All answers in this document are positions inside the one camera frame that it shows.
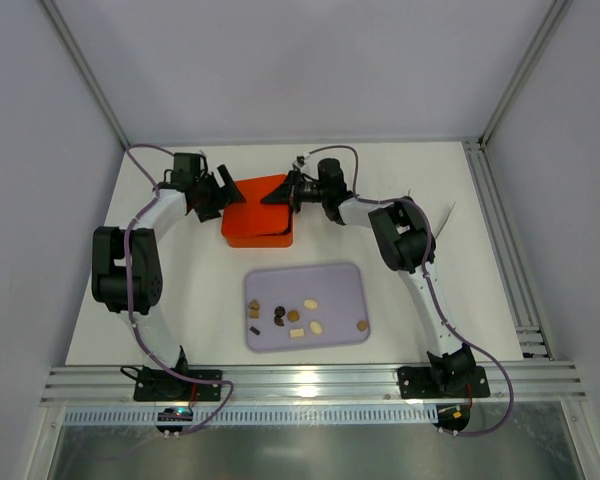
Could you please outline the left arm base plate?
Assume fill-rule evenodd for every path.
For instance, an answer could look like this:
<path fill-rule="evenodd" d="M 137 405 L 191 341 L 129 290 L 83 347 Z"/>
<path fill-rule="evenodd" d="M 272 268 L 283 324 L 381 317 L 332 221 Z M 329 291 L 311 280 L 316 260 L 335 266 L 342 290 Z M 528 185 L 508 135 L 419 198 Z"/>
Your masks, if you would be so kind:
<path fill-rule="evenodd" d="M 182 381 L 163 370 L 146 367 L 139 370 L 136 376 L 129 373 L 126 376 L 135 381 L 133 400 L 136 402 L 218 402 L 221 396 L 221 370 L 194 369 L 186 373 L 186 376 L 196 380 L 204 380 L 202 384 Z"/>

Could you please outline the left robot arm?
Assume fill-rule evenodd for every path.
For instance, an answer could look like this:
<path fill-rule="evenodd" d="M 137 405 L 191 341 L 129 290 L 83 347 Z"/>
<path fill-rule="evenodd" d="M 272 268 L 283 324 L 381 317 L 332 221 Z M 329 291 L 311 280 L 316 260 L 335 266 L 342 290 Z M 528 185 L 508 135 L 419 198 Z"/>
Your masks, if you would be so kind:
<path fill-rule="evenodd" d="M 126 155 L 151 186 L 151 198 L 127 224 L 100 226 L 92 237 L 93 299 L 127 324 L 150 373 L 163 372 L 181 382 L 196 383 L 188 374 L 186 354 L 172 336 L 159 302 L 164 288 L 159 242 L 190 214 L 199 221 L 217 219 L 233 204 L 246 201 L 223 164 L 212 172 L 202 153 L 173 153 L 160 181 L 133 155 Z"/>

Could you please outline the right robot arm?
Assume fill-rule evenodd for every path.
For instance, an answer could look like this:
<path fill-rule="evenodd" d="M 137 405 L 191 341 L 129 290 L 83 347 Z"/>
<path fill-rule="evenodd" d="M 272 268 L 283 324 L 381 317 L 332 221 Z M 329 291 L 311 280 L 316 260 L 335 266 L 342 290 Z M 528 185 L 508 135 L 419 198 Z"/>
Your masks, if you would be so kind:
<path fill-rule="evenodd" d="M 434 235 L 424 211 L 411 197 L 363 198 L 347 185 L 340 162 L 327 158 L 318 163 L 315 179 L 293 167 L 261 203 L 286 205 L 295 213 L 303 204 L 315 203 L 338 225 L 370 228 L 382 260 L 406 286 L 422 321 L 431 383 L 444 394 L 465 387 L 476 361 L 451 323 L 444 296 L 437 292 Z"/>

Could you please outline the orange chocolate tin box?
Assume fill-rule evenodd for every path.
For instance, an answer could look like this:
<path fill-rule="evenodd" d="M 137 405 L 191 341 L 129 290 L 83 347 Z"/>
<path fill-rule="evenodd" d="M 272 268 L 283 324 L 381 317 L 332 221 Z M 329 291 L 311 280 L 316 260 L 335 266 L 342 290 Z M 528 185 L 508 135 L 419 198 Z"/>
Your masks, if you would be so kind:
<path fill-rule="evenodd" d="M 264 224 L 251 230 L 238 224 L 227 224 L 222 226 L 221 233 L 232 248 L 287 248 L 293 243 L 293 222 L 279 232 L 265 229 Z"/>

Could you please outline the orange tin lid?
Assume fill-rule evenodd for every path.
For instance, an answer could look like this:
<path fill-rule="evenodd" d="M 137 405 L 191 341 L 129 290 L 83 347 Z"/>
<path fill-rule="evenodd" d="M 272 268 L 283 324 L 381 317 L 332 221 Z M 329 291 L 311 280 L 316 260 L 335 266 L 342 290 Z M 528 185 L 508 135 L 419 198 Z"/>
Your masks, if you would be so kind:
<path fill-rule="evenodd" d="M 222 225 L 238 224 L 248 230 L 256 229 L 264 224 L 265 229 L 279 232 L 292 221 L 290 207 L 287 205 L 263 205 L 260 200 L 279 186 L 285 174 L 254 177 L 236 181 L 237 187 L 243 194 L 243 203 L 228 206 L 222 216 Z"/>

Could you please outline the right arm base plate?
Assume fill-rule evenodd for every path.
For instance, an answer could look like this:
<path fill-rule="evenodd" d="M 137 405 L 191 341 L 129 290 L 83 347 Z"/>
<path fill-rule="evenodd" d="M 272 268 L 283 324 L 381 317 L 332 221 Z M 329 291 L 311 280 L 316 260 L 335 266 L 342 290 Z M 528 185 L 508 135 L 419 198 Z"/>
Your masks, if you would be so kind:
<path fill-rule="evenodd" d="M 440 386 L 434 380 L 430 367 L 401 367 L 397 370 L 398 387 L 402 399 L 488 398 L 490 387 L 483 367 L 477 366 L 460 380 L 451 380 Z"/>

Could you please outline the metal serving tongs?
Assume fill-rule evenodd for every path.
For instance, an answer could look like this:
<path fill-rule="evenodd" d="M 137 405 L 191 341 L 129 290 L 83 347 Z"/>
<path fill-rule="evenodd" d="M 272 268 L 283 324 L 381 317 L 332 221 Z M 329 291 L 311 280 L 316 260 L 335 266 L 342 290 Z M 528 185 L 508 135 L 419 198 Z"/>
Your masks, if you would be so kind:
<path fill-rule="evenodd" d="M 426 213 L 435 239 L 443 233 L 454 214 L 457 201 L 440 192 L 409 189 L 406 196 Z"/>

